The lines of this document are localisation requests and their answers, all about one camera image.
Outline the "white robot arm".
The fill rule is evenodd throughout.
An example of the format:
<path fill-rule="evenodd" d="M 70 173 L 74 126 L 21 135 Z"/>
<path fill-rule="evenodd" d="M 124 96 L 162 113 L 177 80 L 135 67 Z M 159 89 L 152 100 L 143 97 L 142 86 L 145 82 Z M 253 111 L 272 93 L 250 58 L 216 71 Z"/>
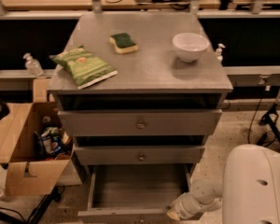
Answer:
<path fill-rule="evenodd" d="M 280 153 L 256 145 L 234 148 L 223 177 L 194 181 L 167 216 L 183 220 L 218 209 L 222 224 L 280 224 Z"/>

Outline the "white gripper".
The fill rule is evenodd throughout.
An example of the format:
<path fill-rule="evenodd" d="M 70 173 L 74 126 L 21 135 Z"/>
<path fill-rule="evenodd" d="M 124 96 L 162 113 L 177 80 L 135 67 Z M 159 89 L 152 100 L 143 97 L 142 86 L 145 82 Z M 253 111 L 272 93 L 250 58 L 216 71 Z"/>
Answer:
<path fill-rule="evenodd" d="M 194 217 L 201 209 L 201 204 L 189 193 L 183 193 L 178 198 L 170 202 L 170 207 L 175 206 L 166 212 L 166 215 L 172 219 L 179 221 L 182 219 L 189 219 Z"/>

